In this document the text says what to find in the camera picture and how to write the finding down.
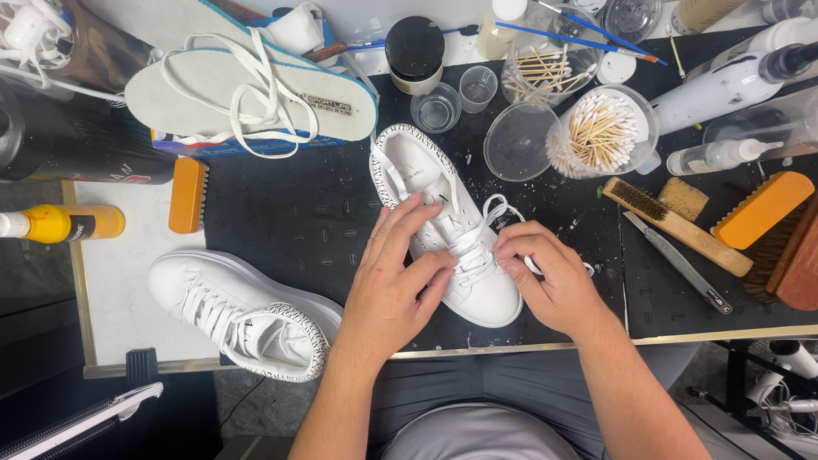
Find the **dropper bottle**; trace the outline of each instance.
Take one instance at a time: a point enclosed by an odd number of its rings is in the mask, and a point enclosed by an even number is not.
[[[818,61],[818,43],[739,55],[651,101],[659,118],[659,135],[765,101],[813,61]]]
[[[756,139],[711,142],[674,151],[667,158],[667,170],[674,176],[688,176],[733,169],[742,163],[757,160],[765,151],[783,145],[783,142],[764,143]]]

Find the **white sneaker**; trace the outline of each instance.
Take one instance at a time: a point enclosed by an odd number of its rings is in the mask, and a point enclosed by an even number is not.
[[[332,300],[211,250],[159,257],[148,287],[164,309],[198,327],[234,363],[283,381],[321,375],[344,313]]]
[[[492,195],[480,214],[452,162],[438,146],[410,124],[394,124],[372,140],[370,172],[384,206],[394,208],[409,193],[424,203],[443,201],[443,211],[428,220],[409,243],[417,260],[430,250],[448,250],[457,257],[443,303],[463,318],[484,327],[502,327],[517,318],[523,297],[492,253],[497,234],[489,227],[509,206]],[[495,198],[501,204],[491,212]]]

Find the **white plastic bottle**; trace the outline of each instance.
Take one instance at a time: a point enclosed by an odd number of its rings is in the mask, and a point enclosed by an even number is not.
[[[650,102],[659,118],[659,135],[765,101],[785,80],[800,75],[816,60],[818,43],[737,56]]]
[[[495,61],[506,55],[517,31],[499,27],[495,23],[520,25],[527,6],[528,0],[492,0],[477,35],[477,52],[480,56]]]
[[[674,176],[688,176],[733,169],[742,163],[757,160],[765,151],[783,145],[783,142],[765,144],[755,139],[726,139],[674,151],[667,158],[667,170]]]
[[[688,71],[685,81],[691,81],[710,70],[717,69],[734,57],[746,52],[773,52],[793,43],[809,44],[814,42],[818,42],[818,18],[794,17],[782,20],[780,23],[769,29],[762,30],[699,67]],[[810,69],[807,73],[816,71],[818,71],[818,66]]]

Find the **clear plastic cup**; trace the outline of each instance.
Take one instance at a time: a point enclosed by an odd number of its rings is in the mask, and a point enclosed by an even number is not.
[[[551,164],[546,153],[549,133],[559,136],[561,131],[560,120],[545,102],[513,104],[502,111],[488,129],[483,141],[486,165],[503,180],[531,180]]]
[[[463,73],[458,93],[463,111],[468,114],[482,112],[497,92],[497,76],[491,69],[476,65]]]
[[[635,125],[631,127],[634,138],[631,140],[634,145],[627,153],[628,160],[616,168],[605,168],[604,165],[590,166],[580,160],[574,153],[572,138],[571,138],[571,119],[573,112],[577,108],[575,105],[571,109],[565,111],[560,116],[560,131],[557,132],[552,129],[548,144],[548,156],[551,160],[551,165],[554,169],[564,175],[566,178],[572,179],[589,179],[598,178],[601,176],[614,176],[625,174],[640,169],[641,174],[647,174],[656,167],[654,149],[658,142],[658,116],[654,112],[650,104],[636,91],[623,86],[621,84],[605,84],[593,88],[591,91],[585,93],[577,101],[580,104],[590,97],[598,94],[605,94],[609,97],[622,98],[627,102],[628,107],[634,112]]]
[[[448,131],[460,118],[461,100],[454,88],[436,83],[411,98],[411,117],[427,133]]]
[[[561,3],[560,9],[571,13],[593,25],[599,26],[593,16],[585,9]],[[543,9],[538,11],[523,23],[530,29],[543,30],[554,34],[567,35],[574,38],[582,38],[592,42],[607,43],[608,39],[599,32],[578,24],[565,16],[555,13],[552,10]],[[524,62],[520,67],[518,58],[533,56],[533,53],[547,55],[548,53],[562,52],[565,46],[568,52],[565,56],[565,64],[551,62],[548,58],[544,62],[548,65],[560,64],[564,68],[563,78],[565,83],[561,86],[548,88],[555,83],[545,79],[533,79],[531,75],[532,65],[536,67],[537,61]],[[570,96],[578,89],[594,79],[596,71],[600,68],[603,52],[599,49],[567,43],[559,38],[543,37],[528,32],[518,32],[509,50],[503,70],[500,74],[500,86],[503,96],[509,103],[515,104],[521,101],[545,102],[549,107],[558,106],[566,97]],[[571,78],[583,75],[580,79],[569,81]]]

